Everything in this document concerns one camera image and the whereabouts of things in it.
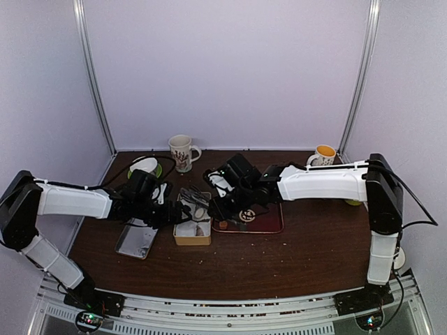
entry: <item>wooden tabletop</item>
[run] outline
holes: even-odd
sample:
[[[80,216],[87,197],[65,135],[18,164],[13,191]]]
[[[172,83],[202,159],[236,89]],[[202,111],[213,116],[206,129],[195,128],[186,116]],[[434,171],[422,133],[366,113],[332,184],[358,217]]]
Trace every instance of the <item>wooden tabletop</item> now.
[[[210,188],[202,180],[236,151],[204,151],[186,174],[173,172],[174,199],[180,187]],[[108,177],[134,158],[150,152],[122,152]],[[270,164],[304,164],[309,151],[243,151],[260,171]],[[163,170],[169,162],[161,162]],[[112,186],[126,181],[123,174]],[[86,218],[70,257],[98,288],[178,299],[259,299],[294,297],[356,288],[365,284],[370,232],[363,206],[343,200],[283,203],[284,231],[279,234],[212,233],[210,246],[177,246],[173,228],[159,230],[146,260],[118,255],[123,226]]]

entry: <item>robotic arm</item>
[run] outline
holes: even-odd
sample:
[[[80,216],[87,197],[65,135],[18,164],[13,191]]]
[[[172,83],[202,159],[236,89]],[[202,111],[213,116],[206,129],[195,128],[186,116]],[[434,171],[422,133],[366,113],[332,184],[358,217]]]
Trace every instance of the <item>robotic arm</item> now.
[[[372,154],[368,161],[346,165],[271,165],[261,174],[237,154],[217,170],[205,172],[205,181],[219,194],[211,200],[208,212],[218,221],[240,221],[241,214],[254,204],[266,207],[305,198],[367,201],[372,234],[367,288],[383,299],[402,232],[403,194],[386,170],[391,168],[385,158]]]
[[[134,170],[119,190],[48,182],[20,171],[0,199],[0,236],[7,248],[25,255],[65,287],[67,304],[86,306],[99,315],[103,315],[103,308],[108,315],[119,315],[122,296],[95,290],[91,277],[37,230],[36,217],[65,214],[112,221],[138,218],[153,228],[191,219],[188,207],[166,199],[171,188],[142,170]]]

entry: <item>white mug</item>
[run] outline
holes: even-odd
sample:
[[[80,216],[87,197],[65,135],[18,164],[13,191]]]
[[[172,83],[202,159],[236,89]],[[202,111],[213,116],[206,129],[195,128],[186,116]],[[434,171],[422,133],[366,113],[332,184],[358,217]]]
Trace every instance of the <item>white mug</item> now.
[[[328,145],[319,145],[315,150],[315,154],[307,159],[307,164],[311,166],[332,165],[334,163],[337,152]]]
[[[202,150],[192,145],[193,139],[186,135],[176,135],[169,139],[170,153],[175,159],[175,169],[180,173],[188,172],[193,167],[193,162],[202,156]],[[198,156],[192,158],[192,150],[198,152]]]

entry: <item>table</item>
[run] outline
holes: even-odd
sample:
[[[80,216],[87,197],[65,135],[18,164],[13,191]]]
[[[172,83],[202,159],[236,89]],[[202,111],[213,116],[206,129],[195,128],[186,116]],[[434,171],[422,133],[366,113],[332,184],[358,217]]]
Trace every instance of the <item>table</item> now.
[[[217,168],[240,151],[204,151],[186,174],[173,172],[175,187],[197,185],[208,168]],[[107,180],[144,154],[121,152]],[[263,171],[270,164],[304,164],[310,151],[243,151]],[[169,162],[162,162],[163,171]],[[126,181],[126,173],[111,186]],[[219,234],[210,246],[177,246],[172,227],[159,230],[146,260],[115,253],[123,226],[86,218],[70,257],[97,287],[135,295],[178,299],[260,299],[294,297],[363,286],[369,262],[370,231],[363,206],[343,200],[298,200],[283,204],[284,231],[272,235]]]

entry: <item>green object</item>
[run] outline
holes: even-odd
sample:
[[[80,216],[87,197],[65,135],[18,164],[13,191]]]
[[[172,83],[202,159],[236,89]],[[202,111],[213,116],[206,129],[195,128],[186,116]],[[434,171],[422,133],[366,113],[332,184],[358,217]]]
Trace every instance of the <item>green object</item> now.
[[[357,200],[345,199],[344,201],[351,206],[360,206],[362,204],[360,201]]]
[[[160,163],[158,163],[155,168],[155,176],[157,178],[160,178],[162,172],[163,172],[163,168],[161,167]],[[132,175],[132,171],[129,170],[129,172],[127,172],[127,179],[130,179],[131,175]]]

